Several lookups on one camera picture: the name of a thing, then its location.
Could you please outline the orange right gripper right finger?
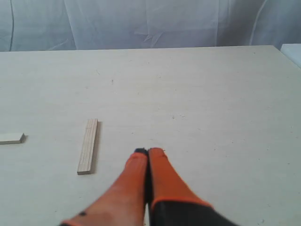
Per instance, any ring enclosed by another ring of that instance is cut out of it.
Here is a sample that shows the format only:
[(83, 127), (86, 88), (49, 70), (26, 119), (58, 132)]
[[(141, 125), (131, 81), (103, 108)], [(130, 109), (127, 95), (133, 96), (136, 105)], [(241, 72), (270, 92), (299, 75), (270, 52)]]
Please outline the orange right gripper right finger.
[(177, 174), (161, 148), (148, 150), (152, 182), (152, 226), (235, 226), (195, 195)]

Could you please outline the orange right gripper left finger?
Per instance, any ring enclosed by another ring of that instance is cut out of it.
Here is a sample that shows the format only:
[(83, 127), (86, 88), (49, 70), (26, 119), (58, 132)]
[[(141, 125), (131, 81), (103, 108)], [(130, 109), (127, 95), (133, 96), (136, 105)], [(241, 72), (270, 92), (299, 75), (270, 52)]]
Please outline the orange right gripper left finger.
[(145, 214), (145, 180), (148, 153), (137, 148), (119, 177), (89, 207), (62, 226), (142, 226)]

